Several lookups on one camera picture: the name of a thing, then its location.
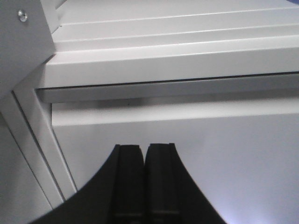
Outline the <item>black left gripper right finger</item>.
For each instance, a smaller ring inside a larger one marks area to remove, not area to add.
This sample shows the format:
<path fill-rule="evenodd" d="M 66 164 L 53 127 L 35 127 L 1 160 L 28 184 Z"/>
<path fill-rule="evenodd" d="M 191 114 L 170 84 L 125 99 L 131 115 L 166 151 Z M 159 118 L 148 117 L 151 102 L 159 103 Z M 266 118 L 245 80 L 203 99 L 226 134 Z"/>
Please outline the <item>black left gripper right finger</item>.
<path fill-rule="evenodd" d="M 225 223 L 188 173 L 175 144 L 150 144 L 145 172 L 147 223 Z"/>

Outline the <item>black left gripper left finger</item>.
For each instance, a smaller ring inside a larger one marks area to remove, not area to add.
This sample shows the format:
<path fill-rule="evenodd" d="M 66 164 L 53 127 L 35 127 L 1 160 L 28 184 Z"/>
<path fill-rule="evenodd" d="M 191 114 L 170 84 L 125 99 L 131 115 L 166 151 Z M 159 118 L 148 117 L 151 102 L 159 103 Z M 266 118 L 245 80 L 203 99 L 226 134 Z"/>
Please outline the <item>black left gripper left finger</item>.
<path fill-rule="evenodd" d="M 143 224 L 144 163 L 138 145 L 115 145 L 98 172 L 35 224 Z"/>

